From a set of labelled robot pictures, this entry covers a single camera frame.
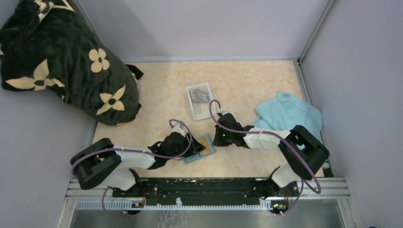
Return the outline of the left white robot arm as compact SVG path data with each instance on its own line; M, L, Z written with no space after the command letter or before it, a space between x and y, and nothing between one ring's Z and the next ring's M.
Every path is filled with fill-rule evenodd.
M135 197L143 189L135 168L158 169L169 160L190 157L205 149L190 133L173 132L143 149L120 148L103 138L73 156L70 164L81 189L107 185Z

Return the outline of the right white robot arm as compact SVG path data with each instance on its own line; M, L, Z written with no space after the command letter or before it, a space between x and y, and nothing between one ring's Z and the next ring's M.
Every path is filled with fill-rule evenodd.
M242 126L230 113L220 113L214 121L214 146L236 145L247 149L277 150L283 154L286 164L268 178L268 191L274 196L281 195L294 181L312 180L329 157L328 149L301 125L282 131Z

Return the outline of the yellow credit card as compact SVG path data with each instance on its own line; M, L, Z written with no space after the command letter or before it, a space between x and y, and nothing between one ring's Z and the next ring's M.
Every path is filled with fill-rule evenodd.
M200 140L199 140L199 142L205 147L205 149L200 152L200 155L201 155L201 156L208 156L208 155L210 155L210 154L212 153L212 148L211 148L211 145L210 145L209 138L206 137L206 136L201 137Z

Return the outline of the translucent white plastic bin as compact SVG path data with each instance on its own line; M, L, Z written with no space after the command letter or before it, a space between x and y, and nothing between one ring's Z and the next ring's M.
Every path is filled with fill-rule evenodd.
M211 118L210 102L213 100L210 85L202 83L186 87L192 117L195 121Z

